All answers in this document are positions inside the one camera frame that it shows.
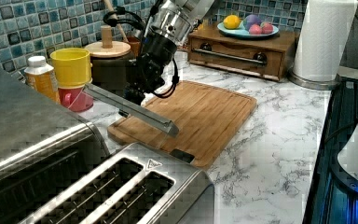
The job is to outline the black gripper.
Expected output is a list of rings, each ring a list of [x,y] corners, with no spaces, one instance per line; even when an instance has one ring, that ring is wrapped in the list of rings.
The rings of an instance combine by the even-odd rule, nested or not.
[[[151,93],[162,87],[165,81],[161,75],[176,50],[176,45],[164,35],[148,34],[136,58],[135,72],[130,78],[130,86],[124,90],[123,98],[140,105],[145,92]]]

